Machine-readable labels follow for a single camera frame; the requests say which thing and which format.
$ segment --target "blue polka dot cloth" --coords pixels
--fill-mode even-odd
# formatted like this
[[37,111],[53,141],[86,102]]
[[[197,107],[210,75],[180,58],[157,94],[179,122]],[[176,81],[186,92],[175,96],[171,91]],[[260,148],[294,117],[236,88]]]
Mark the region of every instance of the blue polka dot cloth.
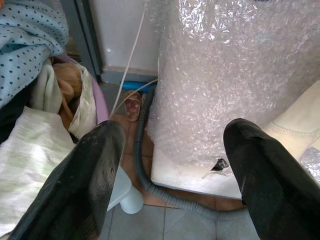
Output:
[[64,52],[65,16],[41,2],[5,0],[0,9],[0,109],[39,74],[43,62]]

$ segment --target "tile floor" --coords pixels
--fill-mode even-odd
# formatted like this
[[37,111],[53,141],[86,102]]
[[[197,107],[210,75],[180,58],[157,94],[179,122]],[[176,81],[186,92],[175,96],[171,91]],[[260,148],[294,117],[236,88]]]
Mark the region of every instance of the tile floor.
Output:
[[[214,221],[190,211],[174,208],[142,189],[134,171],[133,142],[136,122],[127,121],[123,114],[112,118],[121,124],[126,134],[126,146],[120,165],[132,184],[142,192],[144,206],[136,214],[126,214],[119,205],[107,212],[100,240],[258,240],[249,215],[235,221]],[[154,145],[144,135],[142,161],[150,177]],[[215,210],[242,208],[240,200],[210,196],[166,188],[171,194],[202,203]]]

